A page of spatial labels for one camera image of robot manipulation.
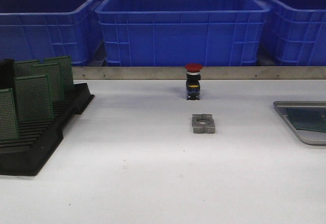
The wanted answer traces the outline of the blue centre plastic crate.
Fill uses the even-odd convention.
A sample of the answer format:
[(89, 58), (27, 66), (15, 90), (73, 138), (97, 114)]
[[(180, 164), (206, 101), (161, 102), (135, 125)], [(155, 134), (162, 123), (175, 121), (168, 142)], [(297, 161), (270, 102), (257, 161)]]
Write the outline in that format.
[(259, 0), (104, 0), (107, 62), (120, 67), (253, 66), (268, 7)]

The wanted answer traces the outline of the green board second row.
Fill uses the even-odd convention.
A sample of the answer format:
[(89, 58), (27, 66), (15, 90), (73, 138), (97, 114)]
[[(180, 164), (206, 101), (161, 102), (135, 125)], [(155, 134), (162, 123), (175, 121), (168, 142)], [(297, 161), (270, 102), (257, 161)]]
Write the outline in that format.
[(58, 63), (32, 65), (32, 74), (47, 74), (52, 101), (64, 101), (64, 88)]

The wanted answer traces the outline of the blue left plastic crate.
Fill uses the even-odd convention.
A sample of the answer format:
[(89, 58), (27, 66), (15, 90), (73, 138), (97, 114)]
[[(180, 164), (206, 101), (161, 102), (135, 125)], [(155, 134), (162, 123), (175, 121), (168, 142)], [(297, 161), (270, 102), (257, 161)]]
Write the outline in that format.
[(102, 44), (95, 12), (102, 0), (1, 0), (1, 58), (70, 56), (87, 65)]

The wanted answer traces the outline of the blue plastic crate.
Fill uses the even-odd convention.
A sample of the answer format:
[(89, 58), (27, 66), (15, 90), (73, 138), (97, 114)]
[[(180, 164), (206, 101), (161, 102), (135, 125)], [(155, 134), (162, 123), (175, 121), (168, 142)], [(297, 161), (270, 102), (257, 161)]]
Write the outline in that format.
[(95, 12), (102, 0), (1, 0), (1, 58), (70, 56), (87, 65), (102, 44)]
[(261, 0), (262, 48), (280, 66), (325, 66), (325, 0)]
[(253, 66), (268, 7), (259, 0), (104, 0), (107, 62), (120, 67)]

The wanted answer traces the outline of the silver metal tray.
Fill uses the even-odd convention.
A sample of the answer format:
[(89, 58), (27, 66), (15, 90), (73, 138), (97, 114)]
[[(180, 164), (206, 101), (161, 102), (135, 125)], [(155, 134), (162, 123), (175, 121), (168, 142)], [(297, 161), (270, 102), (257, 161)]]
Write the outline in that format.
[(325, 133), (314, 132), (306, 130), (297, 130), (293, 127), (288, 119), (286, 109), (287, 108), (299, 108), (299, 109), (311, 109), (311, 110), (325, 110), (324, 101), (275, 101), (273, 103), (276, 112), (294, 132), (294, 134), (305, 144), (324, 146), (325, 145)]

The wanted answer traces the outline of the green board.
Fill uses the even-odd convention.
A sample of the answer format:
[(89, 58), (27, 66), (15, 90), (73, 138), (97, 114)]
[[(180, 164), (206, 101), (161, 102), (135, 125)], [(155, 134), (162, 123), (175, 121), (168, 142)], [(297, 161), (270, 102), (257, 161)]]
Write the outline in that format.
[(32, 66), (37, 64), (40, 64), (40, 61), (38, 59), (14, 62), (15, 77), (33, 75)]
[(63, 83), (64, 92), (74, 92), (73, 74), (71, 67), (71, 57), (61, 56), (53, 58), (45, 58), (44, 63), (58, 63), (60, 66), (60, 76)]
[(325, 110), (287, 108), (286, 112), (295, 129), (325, 133)]
[(19, 138), (12, 89), (1, 89), (1, 141)]
[(53, 119), (48, 75), (18, 76), (14, 84), (20, 122)]

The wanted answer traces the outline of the red emergency stop button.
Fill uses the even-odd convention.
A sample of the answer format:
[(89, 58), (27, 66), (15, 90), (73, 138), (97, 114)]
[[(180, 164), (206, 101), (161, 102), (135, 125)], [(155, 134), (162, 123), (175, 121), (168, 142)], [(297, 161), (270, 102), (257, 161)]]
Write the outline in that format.
[(185, 65), (186, 75), (186, 99), (200, 100), (200, 83), (201, 69), (203, 66), (197, 63), (189, 63)]

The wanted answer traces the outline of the grey metal clamp block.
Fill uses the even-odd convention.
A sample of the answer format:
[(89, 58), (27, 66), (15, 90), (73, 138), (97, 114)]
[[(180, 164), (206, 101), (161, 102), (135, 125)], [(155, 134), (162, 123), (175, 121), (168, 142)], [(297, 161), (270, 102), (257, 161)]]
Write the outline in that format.
[(212, 114), (192, 114), (193, 133), (214, 134), (215, 122)]

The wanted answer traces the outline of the black slotted board rack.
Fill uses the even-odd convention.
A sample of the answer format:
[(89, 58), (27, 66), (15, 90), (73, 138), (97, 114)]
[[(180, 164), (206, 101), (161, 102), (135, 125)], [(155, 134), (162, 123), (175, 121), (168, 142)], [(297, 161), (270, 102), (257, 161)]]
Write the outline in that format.
[(14, 60), (1, 60), (1, 89), (12, 89), (19, 138), (1, 141), (1, 175), (35, 176), (63, 140), (63, 129), (73, 115), (80, 115), (92, 101), (86, 83), (74, 84), (74, 92), (64, 92), (64, 101), (52, 101), (50, 121), (18, 120), (14, 84)]

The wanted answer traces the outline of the blue right plastic crate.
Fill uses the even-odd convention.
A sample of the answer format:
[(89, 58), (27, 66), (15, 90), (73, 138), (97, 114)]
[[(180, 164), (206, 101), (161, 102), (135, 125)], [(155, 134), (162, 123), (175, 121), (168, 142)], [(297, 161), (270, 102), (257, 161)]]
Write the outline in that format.
[(280, 66), (325, 66), (325, 0), (261, 0), (262, 48)]

